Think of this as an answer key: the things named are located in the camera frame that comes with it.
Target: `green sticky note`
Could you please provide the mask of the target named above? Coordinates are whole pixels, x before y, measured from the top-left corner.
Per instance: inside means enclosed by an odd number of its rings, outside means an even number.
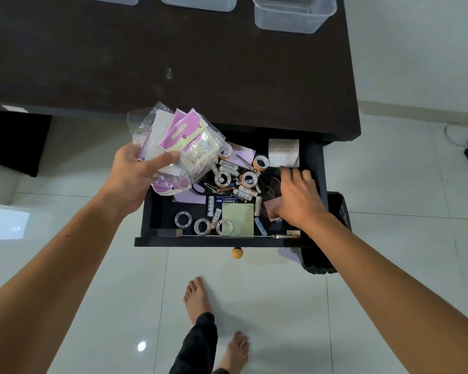
[[[224,203],[222,219],[232,222],[232,233],[229,236],[253,236],[253,203]]]

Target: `forearm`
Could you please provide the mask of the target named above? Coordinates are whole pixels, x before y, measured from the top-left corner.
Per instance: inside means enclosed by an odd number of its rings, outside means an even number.
[[[410,373],[468,372],[468,319],[324,214],[306,228]]]
[[[121,222],[105,201],[91,200],[0,288],[0,372],[48,370]]]

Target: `person's left hand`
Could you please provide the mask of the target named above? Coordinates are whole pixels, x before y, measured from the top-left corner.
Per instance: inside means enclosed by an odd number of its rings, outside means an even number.
[[[179,152],[171,151],[140,162],[137,160],[138,154],[139,148],[133,143],[121,147],[116,152],[108,180],[96,196],[103,198],[111,207],[116,207],[121,217],[138,210],[155,173],[180,157]]]

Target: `tabletop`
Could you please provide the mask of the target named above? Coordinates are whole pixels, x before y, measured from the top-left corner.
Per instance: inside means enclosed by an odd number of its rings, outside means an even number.
[[[260,30],[252,0],[230,13],[160,0],[0,0],[0,103],[77,116],[162,101],[213,123],[319,132],[360,122],[343,0],[314,34]]]

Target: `bare foot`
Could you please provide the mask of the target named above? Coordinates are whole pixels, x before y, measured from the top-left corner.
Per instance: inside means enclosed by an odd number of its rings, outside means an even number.
[[[218,365],[218,369],[225,369],[229,374],[240,374],[248,362],[249,346],[248,338],[243,336],[241,332],[236,332],[225,351],[224,358]]]
[[[189,319],[194,325],[196,325],[196,319],[199,315],[205,312],[213,313],[205,286],[200,277],[194,278],[194,281],[189,281],[184,295],[184,303],[186,304]]]

